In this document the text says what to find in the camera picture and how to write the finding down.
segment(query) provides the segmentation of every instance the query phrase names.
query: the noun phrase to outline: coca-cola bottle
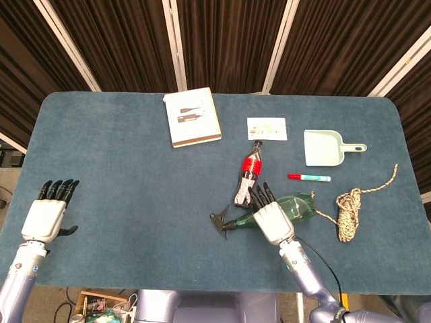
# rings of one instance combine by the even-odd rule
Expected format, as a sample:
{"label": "coca-cola bottle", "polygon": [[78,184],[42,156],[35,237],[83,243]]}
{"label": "coca-cola bottle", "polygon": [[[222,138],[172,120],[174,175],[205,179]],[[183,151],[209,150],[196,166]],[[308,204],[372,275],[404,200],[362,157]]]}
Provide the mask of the coca-cola bottle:
{"label": "coca-cola bottle", "polygon": [[239,207],[249,208],[251,206],[251,197],[248,193],[248,188],[253,187],[257,177],[262,169],[261,157],[262,141],[255,141],[253,150],[249,153],[242,163],[241,178],[238,186],[238,192],[234,197],[235,205]]}

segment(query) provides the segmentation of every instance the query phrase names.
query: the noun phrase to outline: twine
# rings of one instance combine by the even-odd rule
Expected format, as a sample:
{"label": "twine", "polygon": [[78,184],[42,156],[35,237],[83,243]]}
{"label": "twine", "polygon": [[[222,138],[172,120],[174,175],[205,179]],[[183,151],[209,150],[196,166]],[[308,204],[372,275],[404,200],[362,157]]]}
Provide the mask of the twine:
{"label": "twine", "polygon": [[319,210],[316,213],[326,217],[329,221],[338,226],[338,238],[341,242],[349,242],[355,237],[356,229],[359,226],[359,210],[361,208],[361,194],[377,192],[390,185],[397,175],[398,164],[395,164],[393,168],[392,177],[383,185],[370,188],[368,190],[361,190],[360,188],[354,188],[348,193],[344,193],[337,197],[335,201],[339,207],[338,221],[334,220],[328,214],[325,214]]}

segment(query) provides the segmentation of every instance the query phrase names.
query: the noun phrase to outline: green spray bottle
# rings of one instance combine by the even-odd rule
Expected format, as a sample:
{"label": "green spray bottle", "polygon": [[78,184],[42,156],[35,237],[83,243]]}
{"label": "green spray bottle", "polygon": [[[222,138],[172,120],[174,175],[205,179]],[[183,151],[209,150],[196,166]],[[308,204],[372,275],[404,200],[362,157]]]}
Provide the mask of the green spray bottle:
{"label": "green spray bottle", "polygon": [[[292,193],[277,199],[283,211],[289,217],[292,223],[306,221],[316,214],[316,205],[311,194],[308,193]],[[227,206],[219,215],[211,214],[211,220],[215,227],[225,235],[227,230],[246,229],[258,227],[254,212],[249,212],[235,220],[224,223],[224,217],[228,212]]]}

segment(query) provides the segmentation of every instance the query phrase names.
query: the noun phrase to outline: book cover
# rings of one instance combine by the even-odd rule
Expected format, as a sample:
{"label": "book cover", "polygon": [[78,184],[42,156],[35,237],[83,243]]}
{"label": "book cover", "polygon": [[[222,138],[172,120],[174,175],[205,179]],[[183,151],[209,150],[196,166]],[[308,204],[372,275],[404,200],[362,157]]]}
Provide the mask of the book cover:
{"label": "book cover", "polygon": [[163,98],[174,147],[219,140],[222,132],[209,87],[166,94]]}

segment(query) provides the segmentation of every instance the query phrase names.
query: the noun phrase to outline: mint green dustpan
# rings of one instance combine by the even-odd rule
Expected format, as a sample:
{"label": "mint green dustpan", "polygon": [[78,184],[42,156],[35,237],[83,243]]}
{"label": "mint green dustpan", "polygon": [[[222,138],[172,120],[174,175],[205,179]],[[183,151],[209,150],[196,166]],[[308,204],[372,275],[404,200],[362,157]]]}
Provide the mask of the mint green dustpan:
{"label": "mint green dustpan", "polygon": [[337,166],[344,160],[344,153],[363,153],[363,143],[344,143],[334,130],[304,131],[305,164],[307,166]]}

